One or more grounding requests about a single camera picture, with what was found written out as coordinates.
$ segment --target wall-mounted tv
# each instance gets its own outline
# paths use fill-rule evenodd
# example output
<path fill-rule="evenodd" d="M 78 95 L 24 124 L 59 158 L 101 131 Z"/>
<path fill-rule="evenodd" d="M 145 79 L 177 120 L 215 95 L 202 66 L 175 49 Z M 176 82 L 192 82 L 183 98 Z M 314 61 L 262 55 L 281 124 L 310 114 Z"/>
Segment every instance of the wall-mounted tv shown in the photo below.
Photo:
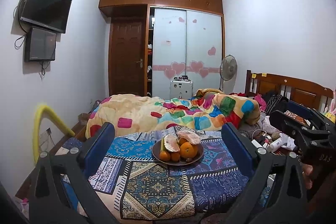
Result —
<path fill-rule="evenodd" d="M 25 0 L 20 19 L 65 33 L 71 0 Z"/>

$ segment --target silver bolt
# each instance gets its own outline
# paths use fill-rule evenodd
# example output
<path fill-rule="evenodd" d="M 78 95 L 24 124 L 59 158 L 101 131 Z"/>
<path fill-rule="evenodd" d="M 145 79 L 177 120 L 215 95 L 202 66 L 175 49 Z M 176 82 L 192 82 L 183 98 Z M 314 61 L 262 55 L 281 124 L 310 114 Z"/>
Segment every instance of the silver bolt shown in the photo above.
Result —
<path fill-rule="evenodd" d="M 47 154 L 48 153 L 46 151 L 43 151 L 43 152 L 41 152 L 40 157 L 45 158 L 47 156 Z"/>
<path fill-rule="evenodd" d="M 78 147 L 73 147 L 73 148 L 70 149 L 71 154 L 77 154 L 78 152 L 79 152 Z"/>
<path fill-rule="evenodd" d="M 291 152 L 289 152 L 289 156 L 290 156 L 291 158 L 295 159 L 295 158 L 296 158 L 296 153 L 293 152 L 293 151 L 291 151 Z"/>
<path fill-rule="evenodd" d="M 267 153 L 266 149 L 263 148 L 263 147 L 259 147 L 257 149 L 257 152 L 260 154 L 260 155 L 265 155 Z"/>

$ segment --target small orange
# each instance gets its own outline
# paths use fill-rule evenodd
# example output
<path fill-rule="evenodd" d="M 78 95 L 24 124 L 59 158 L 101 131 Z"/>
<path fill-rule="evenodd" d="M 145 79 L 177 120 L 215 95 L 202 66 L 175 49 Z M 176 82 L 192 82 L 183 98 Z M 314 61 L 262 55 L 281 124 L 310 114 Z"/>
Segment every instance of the small orange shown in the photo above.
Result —
<path fill-rule="evenodd" d="M 187 140 L 185 138 L 180 138 L 180 141 L 178 142 L 178 144 L 181 146 L 183 145 L 185 142 L 187 142 Z"/>
<path fill-rule="evenodd" d="M 197 144 L 192 144 L 192 146 L 193 146 L 193 149 L 195 151 L 195 156 L 196 156 L 197 151 L 198 151 L 198 145 Z"/>
<path fill-rule="evenodd" d="M 170 160 L 170 153 L 168 151 L 162 150 L 160 152 L 159 159 L 162 161 L 169 161 Z"/>
<path fill-rule="evenodd" d="M 194 150 L 193 145 L 189 142 L 185 142 L 180 146 L 180 155 L 182 158 L 193 158 L 197 154 L 197 151 Z"/>
<path fill-rule="evenodd" d="M 181 158 L 181 155 L 179 152 L 172 152 L 170 154 L 170 159 L 174 162 L 179 162 L 180 161 L 180 158 Z"/>

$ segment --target tv bezel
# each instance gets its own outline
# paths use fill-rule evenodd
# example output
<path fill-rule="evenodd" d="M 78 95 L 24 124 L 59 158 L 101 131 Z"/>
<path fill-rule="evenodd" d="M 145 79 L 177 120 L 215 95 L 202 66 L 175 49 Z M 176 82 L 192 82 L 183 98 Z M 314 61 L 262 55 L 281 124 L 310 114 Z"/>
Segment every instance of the tv bezel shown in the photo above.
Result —
<path fill-rule="evenodd" d="M 70 11 L 70 7 L 71 7 L 71 3 L 72 3 L 72 0 L 70 0 L 70 5 L 69 5 L 69 9 L 68 9 L 68 17 L 69 17 L 69 11 Z M 25 5 L 23 6 L 21 14 L 25 10 L 25 7 L 26 7 L 26 0 L 25 0 Z M 41 26 L 41 27 L 47 28 L 49 30 L 56 31 L 56 32 L 59 32 L 59 33 L 65 33 L 66 29 L 67 29 L 67 25 L 68 25 L 68 18 L 67 18 L 67 22 L 66 22 L 64 30 L 58 29 L 56 27 L 53 27 L 53 26 L 50 26 L 50 25 L 46 25 L 46 24 L 44 24 L 42 22 L 39 22 L 39 21 L 36 21 L 36 20 L 32 20 L 30 18 L 26 18 L 26 17 L 22 17 L 22 16 L 20 16 L 20 20 L 28 22 L 28 23 L 31 23 L 33 25 L 37 25 L 37 26 Z"/>

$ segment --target blue gripper pad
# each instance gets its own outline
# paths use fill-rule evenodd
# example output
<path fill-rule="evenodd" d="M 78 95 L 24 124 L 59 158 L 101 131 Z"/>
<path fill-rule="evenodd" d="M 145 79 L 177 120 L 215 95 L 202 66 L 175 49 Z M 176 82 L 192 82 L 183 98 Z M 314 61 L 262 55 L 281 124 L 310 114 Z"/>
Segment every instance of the blue gripper pad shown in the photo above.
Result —
<path fill-rule="evenodd" d="M 95 135 L 89 138 L 80 148 L 78 162 L 87 179 L 96 174 L 114 137 L 115 129 L 113 124 L 105 122 Z"/>
<path fill-rule="evenodd" d="M 257 161 L 255 146 L 242 136 L 231 122 L 222 126 L 222 139 L 236 162 L 240 172 L 251 178 L 254 175 Z"/>
<path fill-rule="evenodd" d="M 296 115 L 299 115 L 301 118 L 304 118 L 306 120 L 309 120 L 312 118 L 312 112 L 310 109 L 301 106 L 297 103 L 295 103 L 294 101 L 289 101 L 287 103 L 287 109 L 293 113 L 295 113 Z"/>

